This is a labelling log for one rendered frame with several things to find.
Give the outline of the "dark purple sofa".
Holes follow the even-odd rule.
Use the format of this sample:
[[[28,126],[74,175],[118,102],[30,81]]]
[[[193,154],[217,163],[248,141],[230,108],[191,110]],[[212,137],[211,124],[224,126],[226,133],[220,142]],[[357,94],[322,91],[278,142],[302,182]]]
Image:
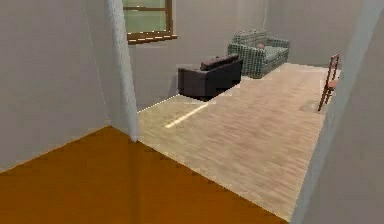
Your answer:
[[[199,68],[178,69],[180,95],[208,101],[241,81],[243,60],[234,53],[201,63]]]

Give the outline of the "green checked sofa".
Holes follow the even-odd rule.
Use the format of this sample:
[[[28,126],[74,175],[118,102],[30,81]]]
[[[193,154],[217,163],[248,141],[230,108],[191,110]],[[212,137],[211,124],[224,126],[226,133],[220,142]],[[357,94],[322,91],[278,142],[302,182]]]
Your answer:
[[[257,44],[265,49],[258,49]],[[234,34],[228,54],[238,54],[243,60],[242,75],[261,79],[288,61],[290,41],[271,37],[264,29],[242,30]]]

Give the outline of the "brown framed window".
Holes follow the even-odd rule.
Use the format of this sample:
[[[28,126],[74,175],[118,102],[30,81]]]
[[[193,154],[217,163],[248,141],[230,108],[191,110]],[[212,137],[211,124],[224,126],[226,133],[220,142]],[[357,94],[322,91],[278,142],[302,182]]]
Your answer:
[[[129,45],[177,39],[173,0],[122,0]]]

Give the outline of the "red wooden chair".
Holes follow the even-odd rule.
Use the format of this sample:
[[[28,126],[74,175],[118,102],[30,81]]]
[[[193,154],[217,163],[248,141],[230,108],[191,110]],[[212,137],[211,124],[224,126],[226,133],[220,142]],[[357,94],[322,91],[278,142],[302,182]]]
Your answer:
[[[317,111],[320,112],[323,105],[327,104],[329,98],[332,96],[332,92],[335,90],[338,79],[336,78],[336,73],[339,65],[340,54],[336,53],[330,57],[328,73],[325,80],[325,85],[321,94],[321,99],[318,105]]]

